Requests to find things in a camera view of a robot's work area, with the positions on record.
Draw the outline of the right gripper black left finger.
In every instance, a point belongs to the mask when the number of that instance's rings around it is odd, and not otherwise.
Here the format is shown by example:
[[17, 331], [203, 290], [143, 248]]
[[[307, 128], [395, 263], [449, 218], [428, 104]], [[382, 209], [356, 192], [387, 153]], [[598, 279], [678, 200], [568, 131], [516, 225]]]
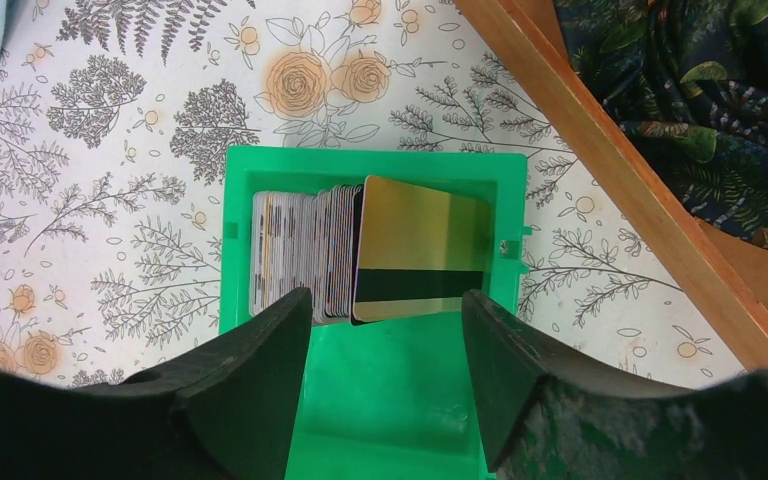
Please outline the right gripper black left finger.
[[0, 479], [283, 478], [311, 322], [311, 292], [297, 288], [118, 384], [0, 371]]

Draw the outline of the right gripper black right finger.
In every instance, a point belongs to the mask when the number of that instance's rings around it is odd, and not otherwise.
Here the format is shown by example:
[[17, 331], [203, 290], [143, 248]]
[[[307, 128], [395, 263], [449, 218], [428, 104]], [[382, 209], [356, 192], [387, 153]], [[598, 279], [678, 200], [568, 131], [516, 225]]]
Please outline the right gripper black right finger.
[[768, 369], [693, 390], [609, 366], [478, 290], [461, 309], [500, 479], [768, 479]]

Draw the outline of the silver credit card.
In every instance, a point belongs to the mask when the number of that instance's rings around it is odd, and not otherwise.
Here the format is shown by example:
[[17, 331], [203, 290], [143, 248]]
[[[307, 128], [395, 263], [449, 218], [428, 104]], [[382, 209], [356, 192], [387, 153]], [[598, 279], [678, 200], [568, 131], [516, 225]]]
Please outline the silver credit card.
[[313, 298], [313, 324], [351, 316], [351, 281], [364, 188], [317, 193], [260, 191], [252, 204], [248, 307], [251, 314], [295, 288]]

